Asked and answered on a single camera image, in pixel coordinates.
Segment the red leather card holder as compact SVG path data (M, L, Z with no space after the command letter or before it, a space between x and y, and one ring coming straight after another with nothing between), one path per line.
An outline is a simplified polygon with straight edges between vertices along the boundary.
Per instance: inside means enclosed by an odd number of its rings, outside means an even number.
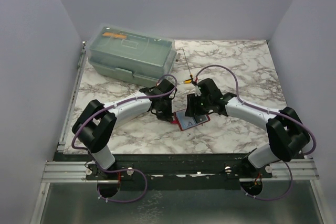
M202 125L202 124L196 124L195 123L195 120L194 120L195 116L194 117L186 116L185 112L186 112L186 109L174 112L174 118L175 118L174 122L175 122L175 124L177 124L179 126L181 131L185 131L185 130L191 129L193 127L197 127L199 125Z

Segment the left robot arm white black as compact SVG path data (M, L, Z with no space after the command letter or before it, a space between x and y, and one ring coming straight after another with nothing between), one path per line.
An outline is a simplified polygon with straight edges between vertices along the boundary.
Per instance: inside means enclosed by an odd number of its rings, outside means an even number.
M108 148L114 128L148 112L160 121L173 122L171 94L176 94L177 84L166 78L150 88L112 103L102 103L97 99L90 101L74 125L72 148L90 153L98 166L98 173L104 179L116 175L116 159Z

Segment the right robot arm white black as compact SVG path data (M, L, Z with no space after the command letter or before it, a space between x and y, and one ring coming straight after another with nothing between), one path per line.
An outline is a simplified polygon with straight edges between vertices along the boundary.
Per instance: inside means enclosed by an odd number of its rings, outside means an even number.
M267 133L268 143L249 152L235 168L243 177L255 177L270 163L291 161L310 142L310 135L294 109L272 111L248 105L234 93L222 94L215 82L207 78L195 85L194 93L187 95L185 116L212 113L241 119Z

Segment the credit card with magnetic stripe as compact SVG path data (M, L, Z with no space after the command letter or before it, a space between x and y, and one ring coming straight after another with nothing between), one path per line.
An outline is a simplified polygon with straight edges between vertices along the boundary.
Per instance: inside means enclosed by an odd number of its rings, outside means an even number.
M208 121L208 118L206 115L198 115L194 117L194 120L196 124L203 124Z

